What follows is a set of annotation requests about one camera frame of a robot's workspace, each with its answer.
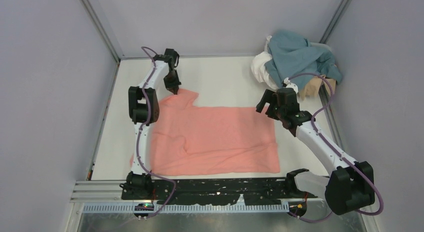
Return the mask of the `pink t-shirt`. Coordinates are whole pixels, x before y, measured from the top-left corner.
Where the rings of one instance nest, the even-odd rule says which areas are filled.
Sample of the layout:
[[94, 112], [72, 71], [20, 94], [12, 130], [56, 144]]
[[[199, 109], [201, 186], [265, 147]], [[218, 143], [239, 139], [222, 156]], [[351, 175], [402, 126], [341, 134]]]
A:
[[148, 140], [161, 176], [279, 173], [275, 123], [253, 107], [195, 106], [187, 89], [163, 98]]

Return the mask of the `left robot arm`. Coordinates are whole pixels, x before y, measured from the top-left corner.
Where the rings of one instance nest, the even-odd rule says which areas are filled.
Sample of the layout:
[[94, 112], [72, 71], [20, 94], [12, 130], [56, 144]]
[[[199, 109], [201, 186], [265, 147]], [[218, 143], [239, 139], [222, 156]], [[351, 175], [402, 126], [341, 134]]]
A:
[[141, 83], [128, 89], [128, 114], [134, 125], [135, 149], [131, 171], [126, 178], [128, 188], [124, 192], [130, 199], [146, 200], [154, 198], [154, 185], [152, 172], [145, 165], [148, 160], [142, 155], [149, 153], [152, 124], [160, 115], [157, 89], [160, 82], [164, 82], [165, 89], [176, 95], [181, 82], [176, 70], [180, 55], [175, 49], [167, 48], [163, 54], [146, 46], [141, 49], [151, 59], [151, 68]]

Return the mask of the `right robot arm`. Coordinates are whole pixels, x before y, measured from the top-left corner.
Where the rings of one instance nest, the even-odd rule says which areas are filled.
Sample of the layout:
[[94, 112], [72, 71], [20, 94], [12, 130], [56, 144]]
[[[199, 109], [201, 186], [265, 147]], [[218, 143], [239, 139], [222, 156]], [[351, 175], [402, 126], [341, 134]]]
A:
[[283, 87], [277, 91], [265, 90], [256, 112], [265, 114], [288, 130], [305, 144], [322, 163], [329, 176], [314, 174], [308, 169], [298, 169], [286, 175], [288, 187], [308, 192], [324, 199], [336, 215], [352, 211], [363, 215], [362, 208], [378, 202], [384, 207], [382, 196], [374, 184], [374, 170], [366, 162], [358, 162], [333, 142], [316, 122], [310, 112], [301, 110], [293, 88]]

